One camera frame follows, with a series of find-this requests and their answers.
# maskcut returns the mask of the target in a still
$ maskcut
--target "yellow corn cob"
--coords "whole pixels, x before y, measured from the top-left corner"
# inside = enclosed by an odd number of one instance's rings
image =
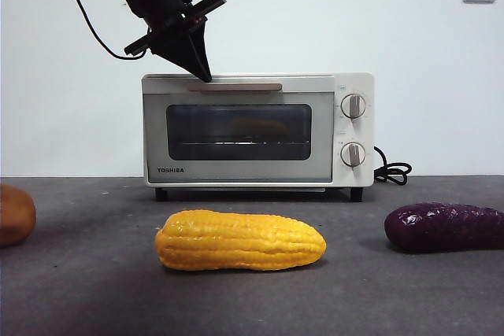
[[[317,261],[325,240],[308,224],[282,216],[185,210],[168,218],[154,246],[164,265],[183,271],[273,271]]]

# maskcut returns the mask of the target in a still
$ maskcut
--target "oven foot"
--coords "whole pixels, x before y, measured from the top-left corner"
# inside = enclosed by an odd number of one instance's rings
[[[350,188],[350,200],[352,202],[362,202],[362,191],[364,188]]]
[[[168,200],[168,192],[163,188],[155,188],[156,190],[156,201],[163,202]]]

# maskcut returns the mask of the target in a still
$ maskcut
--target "brown potato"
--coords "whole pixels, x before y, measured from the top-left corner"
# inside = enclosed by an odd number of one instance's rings
[[[35,204],[24,190],[0,184],[0,247],[22,243],[35,227]]]

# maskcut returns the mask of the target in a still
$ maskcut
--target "toshiba logo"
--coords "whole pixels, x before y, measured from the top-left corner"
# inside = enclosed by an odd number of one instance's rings
[[[183,168],[158,168],[159,173],[184,173]]]

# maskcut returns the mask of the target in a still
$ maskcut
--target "purple eggplant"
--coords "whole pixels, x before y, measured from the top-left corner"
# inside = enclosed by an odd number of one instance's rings
[[[504,249],[504,212],[471,205],[407,205],[387,216],[385,233],[406,252]]]

